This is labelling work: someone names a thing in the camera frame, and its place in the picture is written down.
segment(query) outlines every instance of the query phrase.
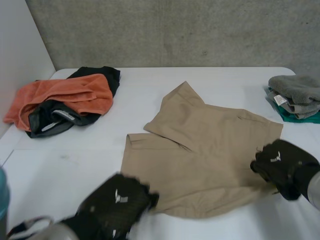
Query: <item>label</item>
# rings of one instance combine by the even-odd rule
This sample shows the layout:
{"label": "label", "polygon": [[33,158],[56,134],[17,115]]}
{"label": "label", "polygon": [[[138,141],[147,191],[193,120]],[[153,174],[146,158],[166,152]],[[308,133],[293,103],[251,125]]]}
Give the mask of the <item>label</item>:
{"label": "label", "polygon": [[281,96],[280,94],[274,97],[274,100],[276,102],[276,104],[278,104],[278,106],[280,106],[281,104],[284,104],[286,102],[288,102],[283,96]]}
{"label": "label", "polygon": [[41,132],[44,132],[44,131],[47,131],[49,129],[52,129],[55,125],[57,125],[58,123],[60,123],[59,121],[58,122],[53,122],[53,123],[50,123],[49,125],[45,126],[44,128],[41,129]]}
{"label": "label", "polygon": [[69,113],[67,113],[66,111],[62,111],[62,110],[54,110],[53,113],[58,113],[60,115],[65,116],[67,119],[70,119],[71,121],[75,120],[75,118],[73,116],[71,116]]}

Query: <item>gray cloth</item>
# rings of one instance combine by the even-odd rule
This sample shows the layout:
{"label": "gray cloth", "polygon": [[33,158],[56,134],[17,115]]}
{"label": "gray cloth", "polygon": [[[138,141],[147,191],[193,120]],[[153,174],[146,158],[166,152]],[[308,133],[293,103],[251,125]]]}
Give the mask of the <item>gray cloth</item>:
{"label": "gray cloth", "polygon": [[320,80],[306,75],[274,76],[269,80],[270,88],[292,99],[295,104],[320,104]]}
{"label": "gray cloth", "polygon": [[310,203],[320,210],[320,172],[316,173],[309,182],[307,194]]}
{"label": "gray cloth", "polygon": [[[279,95],[280,93],[274,91],[273,89],[267,94],[268,98],[271,99],[273,102],[275,101],[275,96]],[[282,96],[287,102],[282,103],[280,106],[284,108],[288,113],[294,114],[297,119],[306,119],[315,115],[320,110],[320,104],[317,101],[314,101],[312,104],[309,105],[297,105],[294,104],[291,98]]]}

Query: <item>khaki shirt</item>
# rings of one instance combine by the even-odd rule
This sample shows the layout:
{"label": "khaki shirt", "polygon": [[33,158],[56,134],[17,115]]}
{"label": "khaki shirt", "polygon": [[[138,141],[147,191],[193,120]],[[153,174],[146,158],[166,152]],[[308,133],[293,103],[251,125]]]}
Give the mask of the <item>khaki shirt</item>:
{"label": "khaki shirt", "polygon": [[156,212],[220,215],[277,191],[250,163],[282,128],[244,109],[205,104],[184,82],[144,126],[150,133],[127,135],[121,171],[159,193]]}

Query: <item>gray wall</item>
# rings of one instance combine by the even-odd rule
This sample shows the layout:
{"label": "gray wall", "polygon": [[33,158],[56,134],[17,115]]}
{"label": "gray wall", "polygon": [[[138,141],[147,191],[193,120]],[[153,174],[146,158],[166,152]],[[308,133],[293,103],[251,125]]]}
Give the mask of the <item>gray wall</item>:
{"label": "gray wall", "polygon": [[320,0],[27,0],[56,69],[282,66],[320,76]]}

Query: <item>wrinkled fabric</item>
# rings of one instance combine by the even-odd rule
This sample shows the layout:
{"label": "wrinkled fabric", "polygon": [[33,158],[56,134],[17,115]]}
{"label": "wrinkled fabric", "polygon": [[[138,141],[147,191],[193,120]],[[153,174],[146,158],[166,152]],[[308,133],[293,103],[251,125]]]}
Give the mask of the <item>wrinkled fabric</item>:
{"label": "wrinkled fabric", "polygon": [[184,82],[144,126],[150,133],[126,137],[121,171],[159,193],[156,212],[220,215],[277,191],[250,163],[282,128],[244,109],[205,104]]}
{"label": "wrinkled fabric", "polygon": [[[268,98],[276,103],[275,96],[280,93],[274,91],[270,88],[269,93],[267,94]],[[287,102],[284,102],[280,107],[284,108],[289,114],[294,114],[294,117],[297,119],[306,119],[315,114],[320,110],[320,104],[316,104],[316,101],[313,104],[298,105],[294,104],[291,98],[282,96]]]}
{"label": "wrinkled fabric", "polygon": [[14,123],[18,129],[30,132],[29,114],[46,101],[63,102],[78,114],[104,115],[113,104],[108,81],[102,74],[53,80],[39,80],[23,86],[5,115],[5,123]]}
{"label": "wrinkled fabric", "polygon": [[280,75],[269,79],[270,88],[294,104],[320,104],[320,79],[307,75]]}
{"label": "wrinkled fabric", "polygon": [[120,85],[120,71],[114,69],[110,66],[103,66],[103,67],[87,67],[82,66],[76,72],[71,74],[68,79],[71,78],[78,78],[83,76],[88,76],[91,74],[103,74],[108,81],[109,88],[112,92],[112,96],[116,95],[117,89]]}
{"label": "wrinkled fabric", "polygon": [[31,131],[26,131],[26,134],[32,139],[54,136],[69,130],[73,125],[93,124],[100,116],[97,113],[80,115],[63,102],[47,100],[29,114]]}

